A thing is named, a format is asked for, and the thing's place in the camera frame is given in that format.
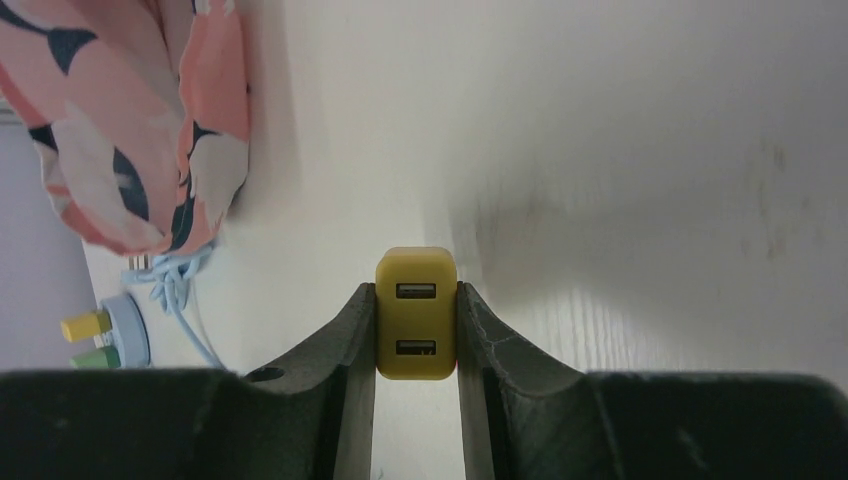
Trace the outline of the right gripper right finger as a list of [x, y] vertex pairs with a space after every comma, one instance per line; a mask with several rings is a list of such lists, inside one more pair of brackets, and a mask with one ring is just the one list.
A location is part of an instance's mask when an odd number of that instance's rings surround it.
[[814, 376], [579, 372], [457, 290], [470, 479], [843, 479], [847, 399]]

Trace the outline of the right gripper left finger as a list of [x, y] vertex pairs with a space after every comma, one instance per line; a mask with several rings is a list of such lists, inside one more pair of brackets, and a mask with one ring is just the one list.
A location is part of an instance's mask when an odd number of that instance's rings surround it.
[[1, 377], [5, 479], [365, 479], [376, 294], [248, 374], [35, 370]]

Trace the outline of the yellow plug adapter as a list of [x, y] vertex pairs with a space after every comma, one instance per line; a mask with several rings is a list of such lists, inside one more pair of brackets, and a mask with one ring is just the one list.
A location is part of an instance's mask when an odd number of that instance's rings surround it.
[[389, 380], [444, 380], [457, 366], [455, 260], [443, 247], [394, 247], [376, 267], [376, 362]]

